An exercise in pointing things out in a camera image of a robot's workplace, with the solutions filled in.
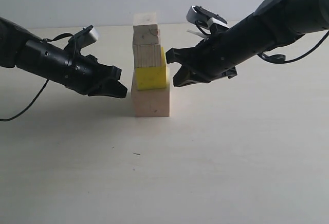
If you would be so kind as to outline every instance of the white table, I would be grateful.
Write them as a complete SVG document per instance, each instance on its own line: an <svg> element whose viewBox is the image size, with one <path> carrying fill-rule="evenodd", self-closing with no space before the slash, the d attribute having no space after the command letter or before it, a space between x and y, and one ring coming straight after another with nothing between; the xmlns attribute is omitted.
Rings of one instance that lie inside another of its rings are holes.
<svg viewBox="0 0 329 224"><path fill-rule="evenodd" d="M186 33L191 25L160 28L165 50L200 39ZM122 68L130 89L132 28L97 30L83 53ZM294 58L322 35L276 52ZM31 110L0 123L0 223L327 224L328 45L291 65L255 57L231 80L172 88L170 118L132 117L130 95L84 97L49 83ZM0 69L0 116L43 83Z"/></svg>

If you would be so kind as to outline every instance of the yellow block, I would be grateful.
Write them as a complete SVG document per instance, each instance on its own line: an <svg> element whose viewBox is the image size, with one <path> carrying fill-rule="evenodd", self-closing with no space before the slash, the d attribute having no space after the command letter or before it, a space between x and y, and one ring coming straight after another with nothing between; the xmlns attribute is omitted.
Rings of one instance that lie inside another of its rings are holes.
<svg viewBox="0 0 329 224"><path fill-rule="evenodd" d="M162 66L135 68L136 84L138 90L167 88L169 69L166 66L166 57L161 48Z"/></svg>

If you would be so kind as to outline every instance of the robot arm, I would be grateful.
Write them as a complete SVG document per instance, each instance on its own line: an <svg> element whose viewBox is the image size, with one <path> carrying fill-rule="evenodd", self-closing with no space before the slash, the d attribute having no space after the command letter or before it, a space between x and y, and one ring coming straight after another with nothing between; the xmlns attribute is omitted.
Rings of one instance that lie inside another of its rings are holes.
<svg viewBox="0 0 329 224"><path fill-rule="evenodd" d="M71 37L58 48L50 42ZM127 88L119 80L121 69L105 66L80 50L96 42L93 26L75 35L66 33L54 40L41 39L19 25L0 17L0 66L18 67L88 96L125 98Z"/></svg>
<svg viewBox="0 0 329 224"><path fill-rule="evenodd" d="M168 63L182 65L173 78L176 87L233 78L236 65L255 55L275 64L307 56L329 32L313 50L291 61L281 54L269 57L265 52L293 44L308 33L329 30L329 0L264 0L232 28L219 15L200 6L191 7L187 20L198 27L204 39L195 47L172 48L166 53Z"/></svg>

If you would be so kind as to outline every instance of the stacked blocks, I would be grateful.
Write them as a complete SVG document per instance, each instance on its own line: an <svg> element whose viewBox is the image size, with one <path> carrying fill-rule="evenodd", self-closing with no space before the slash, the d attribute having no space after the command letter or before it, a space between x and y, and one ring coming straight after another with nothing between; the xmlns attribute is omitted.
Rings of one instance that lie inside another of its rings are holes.
<svg viewBox="0 0 329 224"><path fill-rule="evenodd" d="M132 99L136 117L169 117L170 84L156 13L134 16Z"/></svg>

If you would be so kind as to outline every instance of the wooden block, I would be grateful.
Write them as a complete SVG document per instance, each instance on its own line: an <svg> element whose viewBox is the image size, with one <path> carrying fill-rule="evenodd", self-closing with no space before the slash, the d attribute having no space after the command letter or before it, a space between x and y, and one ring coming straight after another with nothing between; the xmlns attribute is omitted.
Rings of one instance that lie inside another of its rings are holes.
<svg viewBox="0 0 329 224"><path fill-rule="evenodd" d="M134 26L157 25L156 12L136 13L134 14Z"/></svg>
<svg viewBox="0 0 329 224"><path fill-rule="evenodd" d="M138 90L134 74L131 95L136 117L170 116L169 79L164 89Z"/></svg>
<svg viewBox="0 0 329 224"><path fill-rule="evenodd" d="M135 78L138 90L162 89L167 87L169 69L166 66L166 56L161 48L162 66L135 68Z"/></svg>
<svg viewBox="0 0 329 224"><path fill-rule="evenodd" d="M133 44L160 44L160 30L157 25L134 26Z"/></svg>
<svg viewBox="0 0 329 224"><path fill-rule="evenodd" d="M133 45L134 66L157 67L162 65L161 46L154 45Z"/></svg>

